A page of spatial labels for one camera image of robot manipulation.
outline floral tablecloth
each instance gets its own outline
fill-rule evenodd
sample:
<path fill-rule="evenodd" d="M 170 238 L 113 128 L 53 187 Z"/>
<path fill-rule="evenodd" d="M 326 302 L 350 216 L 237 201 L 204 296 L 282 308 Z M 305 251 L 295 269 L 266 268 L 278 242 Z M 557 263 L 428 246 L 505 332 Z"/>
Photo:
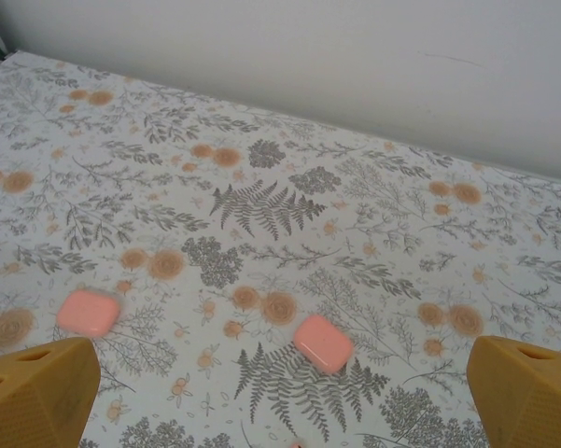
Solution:
<path fill-rule="evenodd" d="M 16 53 L 0 354 L 80 288 L 122 304 L 82 447 L 485 447 L 474 338 L 561 350 L 561 184 Z M 314 313 L 334 376 L 291 343 Z"/>

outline pink soap bar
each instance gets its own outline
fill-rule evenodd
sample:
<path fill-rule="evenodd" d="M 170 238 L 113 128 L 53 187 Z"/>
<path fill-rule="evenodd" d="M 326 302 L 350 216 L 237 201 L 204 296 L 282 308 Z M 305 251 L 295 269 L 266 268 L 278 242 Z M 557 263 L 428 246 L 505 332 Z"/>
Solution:
<path fill-rule="evenodd" d="M 293 341 L 307 359 L 327 374 L 339 371 L 353 354 L 351 340 L 321 315 L 307 317 Z"/>
<path fill-rule="evenodd" d="M 116 299 L 80 290 L 66 298 L 56 321 L 63 329 L 90 338 L 101 338 L 110 331 L 119 312 L 120 305 Z"/>

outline pink block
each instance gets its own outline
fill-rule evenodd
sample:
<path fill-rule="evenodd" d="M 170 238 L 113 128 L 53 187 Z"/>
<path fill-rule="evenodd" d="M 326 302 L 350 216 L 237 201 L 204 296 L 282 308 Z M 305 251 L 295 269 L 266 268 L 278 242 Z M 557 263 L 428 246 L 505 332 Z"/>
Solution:
<path fill-rule="evenodd" d="M 56 321 L 63 329 L 101 338 L 110 331 L 119 312 L 120 305 L 112 297 L 80 290 L 66 298 Z"/>
<path fill-rule="evenodd" d="M 327 374 L 339 371 L 353 354 L 350 339 L 321 315 L 307 317 L 293 341 L 307 359 Z"/>

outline patterned table surface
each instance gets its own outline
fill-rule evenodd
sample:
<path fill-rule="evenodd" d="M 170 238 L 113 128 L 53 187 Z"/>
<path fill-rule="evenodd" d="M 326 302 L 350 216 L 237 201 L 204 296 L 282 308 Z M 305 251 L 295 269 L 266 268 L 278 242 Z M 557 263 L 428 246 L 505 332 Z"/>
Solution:
<path fill-rule="evenodd" d="M 0 354 L 96 340 L 82 447 L 485 447 L 475 337 L 561 350 L 561 184 L 17 53 L 0 65 Z M 319 374 L 305 317 L 356 354 Z"/>

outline white wall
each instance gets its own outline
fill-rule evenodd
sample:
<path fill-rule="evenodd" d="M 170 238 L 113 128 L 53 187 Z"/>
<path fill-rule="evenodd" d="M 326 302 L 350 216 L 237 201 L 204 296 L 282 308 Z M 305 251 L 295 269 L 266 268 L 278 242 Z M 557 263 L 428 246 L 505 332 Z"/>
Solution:
<path fill-rule="evenodd" d="M 561 0 L 0 0 L 11 46 L 561 177 Z"/>

